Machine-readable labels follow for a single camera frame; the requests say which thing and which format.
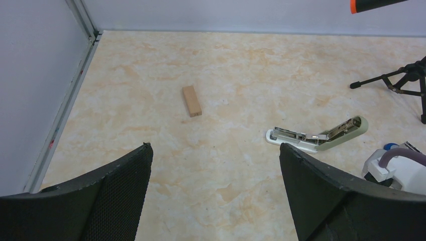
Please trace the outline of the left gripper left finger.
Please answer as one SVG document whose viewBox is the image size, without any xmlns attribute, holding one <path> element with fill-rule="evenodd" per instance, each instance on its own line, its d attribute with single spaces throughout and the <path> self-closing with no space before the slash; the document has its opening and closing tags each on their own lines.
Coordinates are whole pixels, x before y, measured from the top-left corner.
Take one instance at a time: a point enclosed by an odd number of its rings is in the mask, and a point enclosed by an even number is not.
<svg viewBox="0 0 426 241">
<path fill-rule="evenodd" d="M 1 197 L 1 240 L 134 240 L 152 162 L 144 143 L 37 193 Z"/>
</svg>

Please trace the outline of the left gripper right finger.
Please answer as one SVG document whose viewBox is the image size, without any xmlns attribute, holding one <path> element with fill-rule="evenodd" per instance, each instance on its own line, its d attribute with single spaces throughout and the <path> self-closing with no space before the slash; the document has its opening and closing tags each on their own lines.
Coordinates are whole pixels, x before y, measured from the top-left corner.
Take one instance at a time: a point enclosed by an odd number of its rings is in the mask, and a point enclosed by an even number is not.
<svg viewBox="0 0 426 241">
<path fill-rule="evenodd" d="M 290 144 L 280 167 L 299 240 L 425 240 L 425 196 L 381 186 Z"/>
</svg>

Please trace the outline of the blue stapler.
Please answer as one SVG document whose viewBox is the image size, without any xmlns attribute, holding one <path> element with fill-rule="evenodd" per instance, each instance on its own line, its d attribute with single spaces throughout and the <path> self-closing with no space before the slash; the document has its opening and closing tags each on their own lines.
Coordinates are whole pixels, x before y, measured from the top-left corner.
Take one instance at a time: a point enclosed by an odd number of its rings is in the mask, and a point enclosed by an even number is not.
<svg viewBox="0 0 426 241">
<path fill-rule="evenodd" d="M 414 145 L 412 145 L 409 141 L 406 141 L 402 144 L 388 143 L 388 144 L 383 146 L 383 149 L 386 150 L 386 151 L 389 151 L 389 150 L 394 149 L 394 148 L 404 148 L 404 149 L 408 149 L 408 150 L 412 150 L 412 151 L 416 151 L 416 152 L 421 153 L 421 151 L 418 148 L 416 148 Z"/>
</svg>

